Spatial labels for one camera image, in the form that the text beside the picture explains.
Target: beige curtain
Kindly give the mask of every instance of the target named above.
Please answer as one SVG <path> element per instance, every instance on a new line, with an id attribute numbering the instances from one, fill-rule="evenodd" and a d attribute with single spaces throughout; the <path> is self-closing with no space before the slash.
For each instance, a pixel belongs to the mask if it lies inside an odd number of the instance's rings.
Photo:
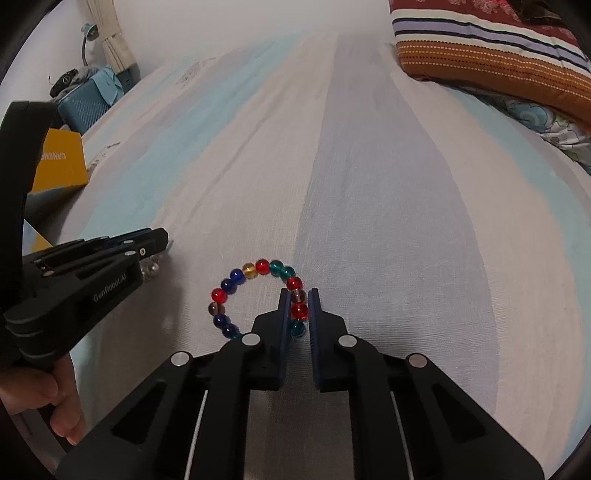
<path id="1" fill-rule="evenodd" d="M 90 13 L 99 27 L 100 41 L 107 62 L 115 73 L 135 64 L 135 57 L 121 33 L 113 0 L 86 0 Z"/>

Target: human hand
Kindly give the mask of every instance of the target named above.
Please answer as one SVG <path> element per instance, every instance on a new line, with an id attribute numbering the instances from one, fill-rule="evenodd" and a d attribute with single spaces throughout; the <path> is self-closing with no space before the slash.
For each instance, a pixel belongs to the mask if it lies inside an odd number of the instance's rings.
<path id="1" fill-rule="evenodd" d="M 0 370 L 0 401 L 10 415 L 55 405 L 51 428 L 72 445 L 86 431 L 70 354 L 60 358 L 50 374 L 28 367 Z"/>

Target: blue cloth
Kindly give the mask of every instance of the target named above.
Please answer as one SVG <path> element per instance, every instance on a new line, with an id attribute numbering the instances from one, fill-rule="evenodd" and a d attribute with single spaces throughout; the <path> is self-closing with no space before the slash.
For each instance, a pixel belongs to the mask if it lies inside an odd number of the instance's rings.
<path id="1" fill-rule="evenodd" d="M 110 66 L 102 67 L 92 76 L 91 80 L 96 84 L 101 97 L 109 106 L 113 106 L 117 100 L 123 97 L 123 85 Z"/>

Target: beaded bracelet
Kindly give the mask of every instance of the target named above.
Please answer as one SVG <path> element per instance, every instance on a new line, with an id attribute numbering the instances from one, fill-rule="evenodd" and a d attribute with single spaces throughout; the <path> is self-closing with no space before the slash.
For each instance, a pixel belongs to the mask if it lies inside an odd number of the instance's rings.
<path id="1" fill-rule="evenodd" d="M 224 337 L 228 339 L 240 336 L 238 327 L 234 325 L 226 315 L 224 303 L 228 295 L 233 295 L 247 279 L 252 280 L 259 274 L 271 274 L 273 277 L 279 277 L 285 282 L 285 286 L 291 291 L 291 316 L 290 333 L 292 337 L 301 337 L 306 331 L 304 322 L 308 317 L 308 306 L 306 305 L 306 292 L 304 284 L 299 277 L 296 277 L 296 271 L 291 267 L 286 267 L 279 260 L 269 262 L 261 258 L 256 264 L 246 263 L 242 268 L 235 268 L 230 272 L 229 278 L 224 278 L 220 282 L 219 288 L 212 291 L 212 300 L 207 310 L 213 317 L 213 324 L 222 331 Z"/>

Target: bed sheet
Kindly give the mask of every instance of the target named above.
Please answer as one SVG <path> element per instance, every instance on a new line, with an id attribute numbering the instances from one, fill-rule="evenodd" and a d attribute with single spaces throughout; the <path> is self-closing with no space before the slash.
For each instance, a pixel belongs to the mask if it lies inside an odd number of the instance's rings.
<path id="1" fill-rule="evenodd" d="M 295 266 L 380 351 L 420 351 L 550 476 L 591 424 L 591 179 L 473 96 L 407 77 L 393 46 L 285 37 L 142 80 L 85 136 L 67 241 L 162 226 L 160 276 L 74 351 L 95 422 L 179 349 L 218 350 L 209 294 L 260 257 Z M 227 303 L 247 332 L 276 279 Z M 245 478 L 353 478 L 348 399 L 315 392 L 309 338 L 252 396 Z"/>

